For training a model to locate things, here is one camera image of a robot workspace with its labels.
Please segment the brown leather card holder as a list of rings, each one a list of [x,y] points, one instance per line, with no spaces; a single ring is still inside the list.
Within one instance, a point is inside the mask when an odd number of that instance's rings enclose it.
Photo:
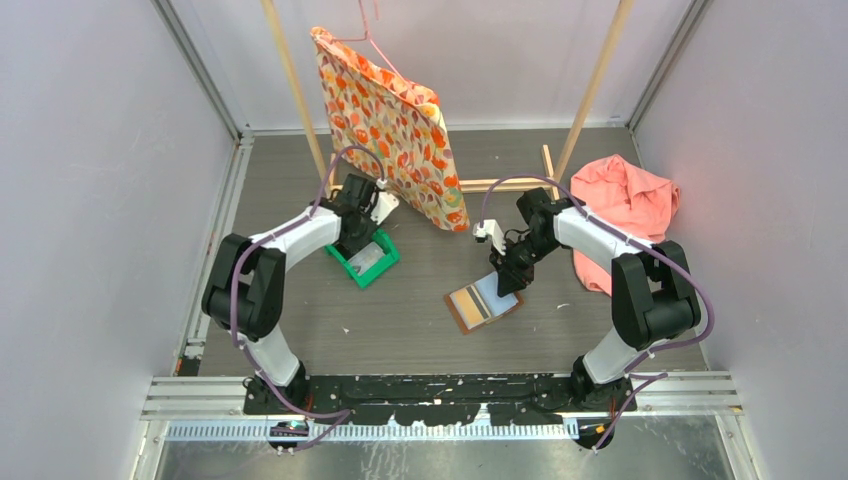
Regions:
[[[518,292],[498,295],[496,272],[446,294],[444,301],[463,335],[475,332],[524,305]]]

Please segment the green plastic card bin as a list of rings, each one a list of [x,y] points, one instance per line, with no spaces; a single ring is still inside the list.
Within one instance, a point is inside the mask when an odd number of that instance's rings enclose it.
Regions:
[[[368,288],[400,261],[399,251],[383,229],[378,229],[370,243],[349,258],[346,258],[334,245],[325,246],[324,250],[340,263],[360,289]]]

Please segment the gold striped credit card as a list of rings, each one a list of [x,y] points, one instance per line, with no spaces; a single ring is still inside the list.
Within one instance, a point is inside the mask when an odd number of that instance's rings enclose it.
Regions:
[[[477,329],[495,318],[494,312],[474,284],[452,292],[448,299],[458,325],[464,331]]]

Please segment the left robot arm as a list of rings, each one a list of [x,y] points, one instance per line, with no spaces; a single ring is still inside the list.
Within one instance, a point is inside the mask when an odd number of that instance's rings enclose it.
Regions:
[[[254,362],[260,380],[270,386],[268,400],[280,412],[298,412],[308,390],[306,368],[279,325],[287,273],[326,250],[357,286],[370,286],[399,260],[381,228],[398,205],[384,181],[350,174],[341,189],[296,218],[265,233],[229,234],[221,241],[201,310]]]

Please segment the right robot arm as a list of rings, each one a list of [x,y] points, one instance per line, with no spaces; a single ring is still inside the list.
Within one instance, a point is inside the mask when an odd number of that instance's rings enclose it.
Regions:
[[[570,193],[554,200],[534,188],[516,205],[526,224],[518,239],[507,239],[495,220],[474,229],[478,242],[491,243],[498,296],[529,286],[536,263],[558,248],[584,255],[610,276],[612,328],[574,362],[568,386],[577,406],[596,410],[651,348],[699,325],[685,252],[672,241],[653,244],[618,230]]]

